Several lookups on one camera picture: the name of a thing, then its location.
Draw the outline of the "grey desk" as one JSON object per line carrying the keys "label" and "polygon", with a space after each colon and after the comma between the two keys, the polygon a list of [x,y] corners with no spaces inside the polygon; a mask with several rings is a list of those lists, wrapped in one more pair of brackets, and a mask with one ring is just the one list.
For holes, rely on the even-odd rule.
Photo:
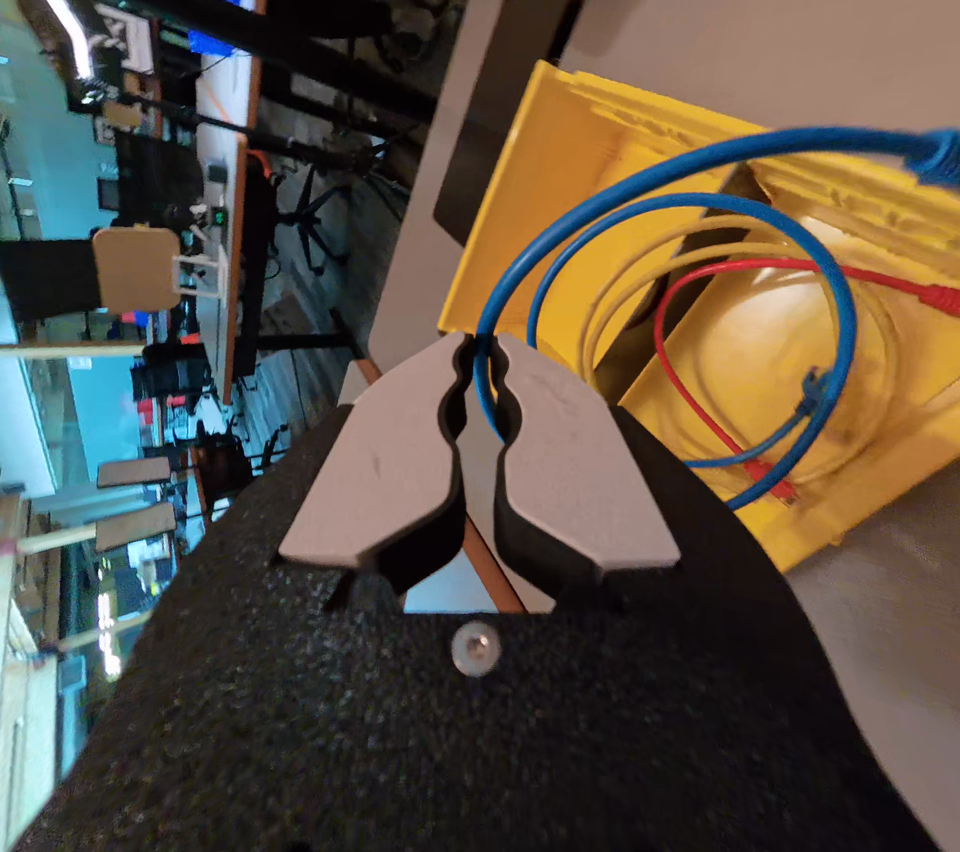
{"label": "grey desk", "polygon": [[[560,67],[766,127],[958,125],[958,0],[584,0]],[[788,574],[894,784],[958,850],[958,464]]]}

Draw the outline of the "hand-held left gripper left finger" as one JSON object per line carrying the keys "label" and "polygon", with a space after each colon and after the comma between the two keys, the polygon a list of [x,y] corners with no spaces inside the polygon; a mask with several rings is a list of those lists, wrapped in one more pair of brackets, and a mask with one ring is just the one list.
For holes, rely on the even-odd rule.
{"label": "hand-held left gripper left finger", "polygon": [[287,563],[374,573],[408,592],[460,552],[472,338],[454,332],[384,373],[322,425],[333,439],[278,548]]}

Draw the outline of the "long table with orange edge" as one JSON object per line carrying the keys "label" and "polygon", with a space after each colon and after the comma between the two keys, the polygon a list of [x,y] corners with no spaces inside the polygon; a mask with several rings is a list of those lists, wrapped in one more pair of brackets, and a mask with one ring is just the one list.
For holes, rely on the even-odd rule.
{"label": "long table with orange edge", "polygon": [[[241,8],[256,14],[267,0],[241,0]],[[196,83],[197,106],[214,125],[201,125],[196,134],[197,154],[204,171],[213,166],[225,173],[223,184],[207,182],[204,199],[220,213],[222,222],[210,225],[204,253],[220,267],[200,280],[204,291],[218,298],[197,299],[199,340],[210,365],[219,402],[228,407],[234,396],[234,370],[240,331],[241,246],[246,187],[248,138],[244,129],[257,123],[262,72],[261,60],[239,47],[231,56],[206,56]]]}

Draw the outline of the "yellow plastic bin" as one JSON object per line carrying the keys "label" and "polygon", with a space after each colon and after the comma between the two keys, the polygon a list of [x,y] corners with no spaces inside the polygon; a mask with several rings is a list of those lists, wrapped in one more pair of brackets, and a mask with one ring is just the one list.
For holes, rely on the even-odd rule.
{"label": "yellow plastic bin", "polygon": [[[438,318],[475,332],[496,283],[538,236],[606,189],[759,126],[652,92],[535,67]],[[551,282],[536,345],[621,405],[679,458],[758,446],[833,363],[826,281],[788,267],[795,238],[707,203],[781,212],[853,269],[855,358],[823,432],[776,492],[740,516],[781,570],[958,463],[958,173],[930,161],[828,152],[711,160],[619,198],[696,194],[700,206],[613,225]]]}

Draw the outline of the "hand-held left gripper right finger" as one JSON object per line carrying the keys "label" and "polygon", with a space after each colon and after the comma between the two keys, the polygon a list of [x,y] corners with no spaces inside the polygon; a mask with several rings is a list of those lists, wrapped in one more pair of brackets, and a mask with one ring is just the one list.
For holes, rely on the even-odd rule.
{"label": "hand-held left gripper right finger", "polygon": [[611,408],[510,333],[491,346],[502,436],[494,540],[506,565],[559,601],[681,557]]}

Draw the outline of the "tan and black chair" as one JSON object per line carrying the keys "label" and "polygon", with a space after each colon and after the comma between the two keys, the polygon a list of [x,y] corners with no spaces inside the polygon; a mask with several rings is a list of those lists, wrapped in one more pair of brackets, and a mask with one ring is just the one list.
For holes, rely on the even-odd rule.
{"label": "tan and black chair", "polygon": [[107,228],[86,239],[1,243],[1,276],[18,323],[106,309],[158,313],[181,301],[181,247],[166,229]]}

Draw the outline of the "black office chair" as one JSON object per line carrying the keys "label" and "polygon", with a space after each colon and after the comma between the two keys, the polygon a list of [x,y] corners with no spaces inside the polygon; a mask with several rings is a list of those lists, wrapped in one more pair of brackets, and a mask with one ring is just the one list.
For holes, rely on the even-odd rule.
{"label": "black office chair", "polygon": [[295,230],[306,261],[307,269],[316,277],[325,274],[328,262],[337,266],[346,266],[351,259],[350,251],[334,251],[322,233],[322,212],[335,199],[341,199],[351,210],[354,204],[354,187],[337,183],[326,188],[318,197],[314,197],[314,186],[324,170],[312,163],[306,173],[301,192],[292,211],[279,211],[276,217],[278,227]]}

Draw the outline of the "black white marker sign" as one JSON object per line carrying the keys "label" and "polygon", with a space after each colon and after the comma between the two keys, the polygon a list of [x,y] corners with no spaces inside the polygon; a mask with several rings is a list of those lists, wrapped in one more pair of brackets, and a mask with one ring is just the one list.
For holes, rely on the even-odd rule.
{"label": "black white marker sign", "polygon": [[93,8],[101,17],[105,29],[101,34],[100,45],[118,53],[120,65],[127,72],[139,75],[155,74],[154,38],[150,20],[99,2],[95,2]]}

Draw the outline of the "black metal beam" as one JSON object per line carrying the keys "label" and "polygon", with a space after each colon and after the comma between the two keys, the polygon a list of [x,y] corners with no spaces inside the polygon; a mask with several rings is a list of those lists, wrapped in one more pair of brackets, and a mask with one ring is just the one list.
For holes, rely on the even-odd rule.
{"label": "black metal beam", "polygon": [[429,124],[437,100],[305,34],[226,0],[126,0],[390,113]]}

